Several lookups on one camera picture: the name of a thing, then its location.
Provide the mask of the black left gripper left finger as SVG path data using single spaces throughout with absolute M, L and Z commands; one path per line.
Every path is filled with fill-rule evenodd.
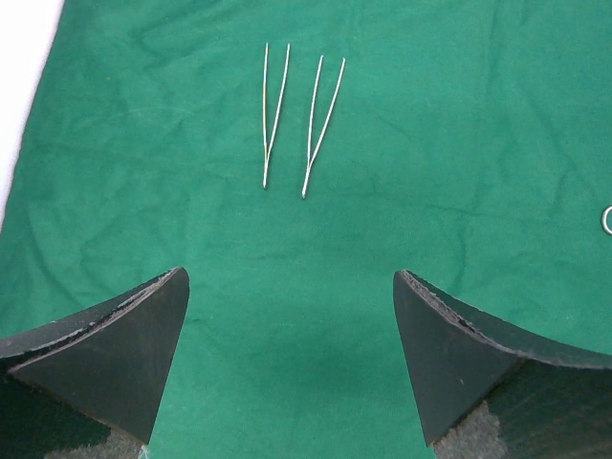
M 145 457 L 188 299 L 177 267 L 3 338 L 2 457 Z

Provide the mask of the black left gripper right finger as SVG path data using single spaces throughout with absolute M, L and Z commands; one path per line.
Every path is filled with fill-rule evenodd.
M 439 458 L 607 458 L 611 358 L 536 335 L 409 271 L 395 316 L 426 444 Z

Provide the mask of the steel surgical scissors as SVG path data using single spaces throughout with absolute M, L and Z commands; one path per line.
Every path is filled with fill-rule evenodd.
M 611 213 L 612 206 L 606 207 L 601 213 L 601 228 L 608 235 L 612 235 L 612 228 L 610 223 Z

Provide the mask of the thin steel tweezers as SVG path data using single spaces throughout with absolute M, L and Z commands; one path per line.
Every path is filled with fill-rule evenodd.
M 339 89 L 341 87 L 341 83 L 343 80 L 345 64 L 346 64 L 346 59 L 343 58 L 340 63 L 339 74 L 337 77 L 334 93 L 330 100 L 330 104 L 329 104 L 329 107 L 328 107 L 328 110 L 327 110 L 327 113 L 324 119 L 324 123 L 321 127 L 317 141 L 314 142 L 313 133 L 314 133 L 314 121 L 315 121 L 315 109 L 316 109 L 318 86 L 319 86 L 320 76 L 322 72 L 323 61 L 324 61 L 324 55 L 321 55 L 317 63 L 317 72 L 315 76 L 313 92 L 312 92 L 312 97 L 311 97 L 310 113 L 309 113 L 309 119 L 308 119 L 306 169 L 305 169 L 305 175 L 304 175 L 303 185 L 301 189 L 301 199 L 302 200 L 305 200 L 307 197 L 313 167 L 317 159 L 318 152 L 321 148 L 322 142 L 324 140 L 324 137 L 326 135 L 326 132 L 328 130 L 332 115 L 334 113 L 334 109 L 335 109 L 338 95 L 339 95 Z
M 264 189 L 266 189 L 268 186 L 271 155 L 272 155 L 273 144 L 274 144 L 274 140 L 276 136 L 276 131 L 277 131 L 278 123 L 279 123 L 279 117 L 280 117 L 280 112 L 281 112 L 285 88 L 286 88 L 290 55 L 291 55 L 291 45 L 287 44 L 283 75 L 281 79 L 281 85 L 280 85 L 276 108 L 274 112 L 272 134 L 268 135 L 268 131 L 267 131 L 267 121 L 268 121 L 267 95 L 268 95 L 269 44 L 265 45 L 263 72 L 262 72 L 262 138 L 263 138 L 263 147 L 264 147 L 262 187 Z

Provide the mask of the dark green surgical cloth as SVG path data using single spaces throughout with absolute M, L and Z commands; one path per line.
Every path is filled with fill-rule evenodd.
M 268 135 L 291 55 L 262 187 Z M 307 197 L 314 142 L 343 80 Z M 1 232 L 1 333 L 171 268 L 190 301 L 155 458 L 427 458 L 410 270 L 611 349 L 607 1 L 68 1 Z

